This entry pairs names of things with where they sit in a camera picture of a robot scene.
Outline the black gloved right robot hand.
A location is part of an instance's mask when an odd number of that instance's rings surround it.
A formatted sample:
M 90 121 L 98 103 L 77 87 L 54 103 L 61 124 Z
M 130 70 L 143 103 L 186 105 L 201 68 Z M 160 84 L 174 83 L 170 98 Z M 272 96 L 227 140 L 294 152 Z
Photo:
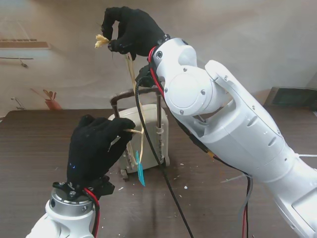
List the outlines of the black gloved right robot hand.
M 102 33 L 109 40 L 111 52 L 130 53 L 133 60 L 147 57 L 165 35 L 149 14 L 127 6 L 105 9 Z

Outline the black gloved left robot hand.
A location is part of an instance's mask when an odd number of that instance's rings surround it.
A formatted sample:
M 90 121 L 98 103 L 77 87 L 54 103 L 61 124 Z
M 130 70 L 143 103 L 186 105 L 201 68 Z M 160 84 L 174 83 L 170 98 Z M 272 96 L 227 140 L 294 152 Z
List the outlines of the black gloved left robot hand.
M 126 150 L 135 124 L 127 118 L 81 117 L 70 139 L 67 185 L 74 191 L 103 177 Z

